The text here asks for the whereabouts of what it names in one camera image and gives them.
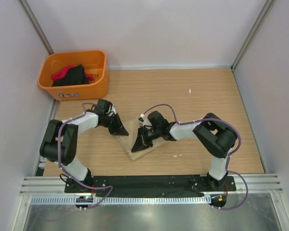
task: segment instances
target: orange basket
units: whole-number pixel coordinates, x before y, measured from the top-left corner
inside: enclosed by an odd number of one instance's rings
[[[84,85],[52,87],[52,74],[68,65],[83,65],[85,72],[94,81]],[[39,74],[38,84],[58,101],[103,98],[108,90],[109,72],[107,57],[102,51],[74,51],[50,55],[44,62]]]

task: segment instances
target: gray wall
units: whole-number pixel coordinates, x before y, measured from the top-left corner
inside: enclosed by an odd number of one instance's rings
[[[16,0],[0,0],[0,231],[11,230],[34,173],[52,100],[37,86],[47,52]]]
[[[237,69],[260,153],[289,201],[289,0],[277,0]]]
[[[55,52],[102,49],[116,69],[230,66],[265,3],[27,1]]]

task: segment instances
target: wooden table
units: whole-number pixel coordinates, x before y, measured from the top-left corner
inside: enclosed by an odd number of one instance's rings
[[[111,71],[105,99],[117,106],[122,121],[139,116],[158,103],[173,106],[180,121],[198,119],[213,112],[233,124],[242,136],[242,146],[231,158],[229,169],[240,173],[263,173],[230,69]],[[82,113],[81,103],[96,101],[62,102],[57,118],[79,115]],[[173,121],[167,107],[157,110],[168,121]],[[207,173],[211,155],[198,140],[186,139],[169,142],[131,161],[117,138],[112,137],[106,128],[98,127],[78,137],[77,157],[93,175],[179,175]],[[54,163],[48,162],[44,176],[58,176],[60,172]]]

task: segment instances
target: black motor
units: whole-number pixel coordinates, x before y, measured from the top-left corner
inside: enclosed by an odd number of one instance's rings
[[[153,111],[148,115],[151,126],[144,125],[138,128],[138,134],[131,152],[138,152],[153,146],[152,141],[162,137],[164,140],[174,141],[175,139],[169,134],[170,128],[175,122],[169,123],[161,113]]]
[[[128,136],[129,133],[124,128],[119,115],[110,111],[112,107],[113,105],[111,102],[99,99],[94,110],[91,109],[87,111],[97,114],[99,116],[98,126],[108,128],[111,135]]]

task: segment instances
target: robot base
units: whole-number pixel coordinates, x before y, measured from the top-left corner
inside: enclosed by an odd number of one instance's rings
[[[94,187],[113,185],[109,197],[121,198],[182,198],[202,197],[204,192],[236,191],[234,178],[226,176],[224,183],[213,189],[205,175],[176,175],[176,176],[96,176],[92,178]],[[91,193],[72,179],[67,179],[65,193]],[[107,190],[95,191],[96,196],[104,197]]]

